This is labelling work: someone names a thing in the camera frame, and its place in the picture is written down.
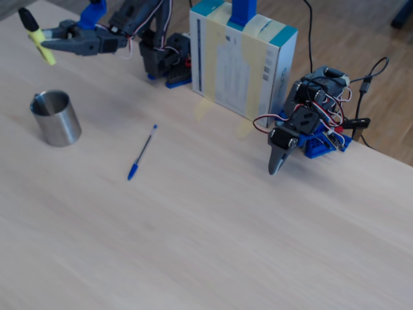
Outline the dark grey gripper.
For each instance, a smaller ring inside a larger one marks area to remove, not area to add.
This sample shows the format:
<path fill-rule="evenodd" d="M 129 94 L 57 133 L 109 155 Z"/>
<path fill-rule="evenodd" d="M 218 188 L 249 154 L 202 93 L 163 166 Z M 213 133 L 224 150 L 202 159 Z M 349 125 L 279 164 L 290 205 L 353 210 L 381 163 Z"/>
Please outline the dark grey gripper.
<path fill-rule="evenodd" d="M 79 56 L 113 54 L 128 45 L 124 35 L 104 28 L 80 30 L 77 22 L 70 19 L 61 21 L 55 28 L 43 29 L 43 35 L 47 40 L 41 43 L 42 47 Z"/>

